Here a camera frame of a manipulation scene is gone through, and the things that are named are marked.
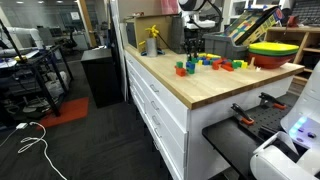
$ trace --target office chair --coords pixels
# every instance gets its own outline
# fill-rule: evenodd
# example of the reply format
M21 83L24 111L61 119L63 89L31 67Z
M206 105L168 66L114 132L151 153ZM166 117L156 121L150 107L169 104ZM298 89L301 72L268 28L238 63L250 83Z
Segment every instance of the office chair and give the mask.
M73 39L73 31L74 31L74 28L70 28L70 38L67 39L63 44L63 47L68 49L70 54L74 54L75 50L73 48L78 46L76 41L74 41Z

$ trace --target white robot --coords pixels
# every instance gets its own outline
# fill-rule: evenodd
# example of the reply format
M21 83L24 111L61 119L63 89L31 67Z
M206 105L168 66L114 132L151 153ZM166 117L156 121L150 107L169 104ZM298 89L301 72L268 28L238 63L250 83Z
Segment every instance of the white robot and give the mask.
M314 180L320 172L320 63L314 68L298 101L281 120L287 132L278 132L254 151L250 166L258 179ZM271 145L284 142L297 155L293 141L308 150L295 163Z

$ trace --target green plate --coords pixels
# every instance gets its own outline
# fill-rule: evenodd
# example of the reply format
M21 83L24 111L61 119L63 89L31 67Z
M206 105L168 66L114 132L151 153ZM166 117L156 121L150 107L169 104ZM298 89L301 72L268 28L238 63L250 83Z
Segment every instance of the green plate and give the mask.
M287 51L271 51L271 50L257 50L257 49L249 49L249 52L255 54L261 54L266 56L287 56L291 54L295 54L298 50L287 50Z

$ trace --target red mat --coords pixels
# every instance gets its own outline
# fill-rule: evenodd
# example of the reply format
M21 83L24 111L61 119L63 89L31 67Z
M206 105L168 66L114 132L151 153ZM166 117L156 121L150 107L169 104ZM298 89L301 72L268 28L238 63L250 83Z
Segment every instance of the red mat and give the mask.
M45 116L39 123L47 128L84 118L88 115L88 103L88 97L64 102L59 110L61 116L56 117L51 113Z

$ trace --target red toy block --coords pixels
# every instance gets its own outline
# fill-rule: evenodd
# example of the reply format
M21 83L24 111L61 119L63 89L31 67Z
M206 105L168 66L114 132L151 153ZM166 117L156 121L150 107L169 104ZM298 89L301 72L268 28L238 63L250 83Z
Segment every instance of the red toy block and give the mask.
M227 71L233 71L233 68L228 66L228 65L226 65L226 64L221 65L221 68L223 68L223 69L225 69Z
M183 77L186 75L186 69L184 68L176 68L176 74Z
M219 64L213 63L213 64L212 64L212 69L218 70L218 69L219 69Z
M231 62L226 62L224 65L232 67L232 63Z

